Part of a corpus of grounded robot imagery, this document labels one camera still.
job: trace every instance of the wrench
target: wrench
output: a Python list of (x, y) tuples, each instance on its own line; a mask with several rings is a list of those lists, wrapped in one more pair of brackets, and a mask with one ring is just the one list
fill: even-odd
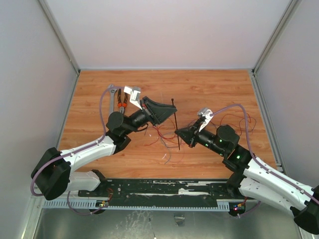
[(116, 92), (116, 89), (110, 90), (109, 116), (110, 116), (110, 114), (113, 113), (113, 111), (114, 111), (114, 95), (115, 95), (115, 92)]

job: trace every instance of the wood surface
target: wood surface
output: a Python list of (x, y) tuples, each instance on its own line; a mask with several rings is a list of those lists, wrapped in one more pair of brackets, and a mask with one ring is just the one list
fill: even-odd
[[(159, 70), (159, 71), (82, 71), (76, 86), (70, 112), (66, 121), (60, 143), (60, 150), (73, 148), (93, 141), (101, 136), (102, 126), (99, 118), (99, 100), (109, 84), (115, 86), (138, 86), (142, 90), (141, 98), (148, 96), (151, 100), (171, 104), (171, 98), (177, 107), (177, 126), (188, 125), (197, 119), (196, 113), (203, 107), (213, 112), (234, 103), (242, 104), (251, 117), (249, 130), (254, 152), (265, 162), (275, 167), (275, 161), (269, 145), (267, 134), (259, 113), (258, 105), (247, 71), (233, 70)], [(103, 116), (107, 122), (109, 112), (107, 94), (103, 100)], [(115, 99), (115, 110), (118, 111)], [(128, 104), (126, 115), (138, 110)], [(240, 108), (232, 108), (213, 118), (215, 124), (231, 124), (238, 134), (239, 122), (243, 117)], [(161, 133), (171, 133), (173, 137), (174, 117), (165, 121), (159, 129)], [(215, 133), (210, 124), (206, 129)], [(228, 178), (232, 172), (222, 164), (222, 157), (197, 145), (189, 148), (182, 144), (167, 149), (158, 138), (158, 132), (149, 128), (146, 133), (131, 133), (132, 139), (127, 148), (118, 154), (100, 158), (79, 171), (100, 170), (108, 178)], [(176, 137), (168, 146), (177, 146)], [(247, 147), (243, 131), (240, 144)]]

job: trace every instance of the pliers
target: pliers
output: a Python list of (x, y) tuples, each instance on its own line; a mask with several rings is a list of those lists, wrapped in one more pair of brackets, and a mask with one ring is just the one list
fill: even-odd
[(129, 98), (129, 94), (124, 93), (124, 100), (123, 103), (121, 101), (121, 89), (118, 90), (118, 107), (119, 107), (119, 111), (124, 114), (125, 112), (125, 108), (128, 105), (128, 98)]

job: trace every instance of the black stick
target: black stick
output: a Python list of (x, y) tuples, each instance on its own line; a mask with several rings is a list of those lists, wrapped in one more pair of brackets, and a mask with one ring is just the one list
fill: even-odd
[[(171, 99), (171, 104), (174, 106), (174, 98)], [(177, 120), (176, 120), (176, 113), (174, 113), (174, 118), (175, 118), (175, 125), (176, 125), (176, 130), (178, 130), (177, 128)], [(179, 145), (179, 137), (177, 135), (177, 141), (178, 141), (178, 149), (180, 151), (180, 145)]]

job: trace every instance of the white bracket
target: white bracket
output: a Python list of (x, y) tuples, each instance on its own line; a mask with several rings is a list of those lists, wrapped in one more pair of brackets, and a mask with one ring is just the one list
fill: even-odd
[(198, 113), (197, 115), (200, 116), (200, 117), (205, 117), (205, 122), (203, 122), (199, 128), (199, 132), (201, 132), (201, 130), (203, 128), (205, 128), (208, 123), (211, 121), (211, 119), (213, 118), (213, 116), (210, 116), (211, 114), (213, 113), (213, 111), (211, 111), (209, 108), (205, 107), (205, 108), (202, 108)]
[(141, 94), (141, 89), (139, 87), (124, 87), (124, 92), (130, 95), (130, 102), (140, 108), (142, 110), (142, 107), (140, 105), (140, 94)]

